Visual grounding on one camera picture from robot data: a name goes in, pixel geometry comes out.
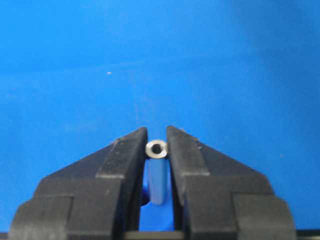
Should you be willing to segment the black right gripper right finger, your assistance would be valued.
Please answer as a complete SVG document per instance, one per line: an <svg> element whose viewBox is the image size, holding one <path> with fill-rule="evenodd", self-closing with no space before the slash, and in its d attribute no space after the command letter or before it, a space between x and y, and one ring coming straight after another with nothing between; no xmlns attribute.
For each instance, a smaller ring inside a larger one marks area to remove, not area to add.
<svg viewBox="0 0 320 240"><path fill-rule="evenodd" d="M288 204L262 173L166 129L171 167L174 228L188 240L294 240Z"/></svg>

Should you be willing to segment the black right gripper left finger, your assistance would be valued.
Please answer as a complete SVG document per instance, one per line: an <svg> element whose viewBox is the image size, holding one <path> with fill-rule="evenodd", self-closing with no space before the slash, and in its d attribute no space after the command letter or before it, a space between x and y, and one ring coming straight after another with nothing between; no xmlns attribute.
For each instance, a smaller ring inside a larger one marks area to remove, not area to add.
<svg viewBox="0 0 320 240"><path fill-rule="evenodd" d="M11 240L115 240L139 227L144 127L116 139L38 184L16 211Z"/></svg>

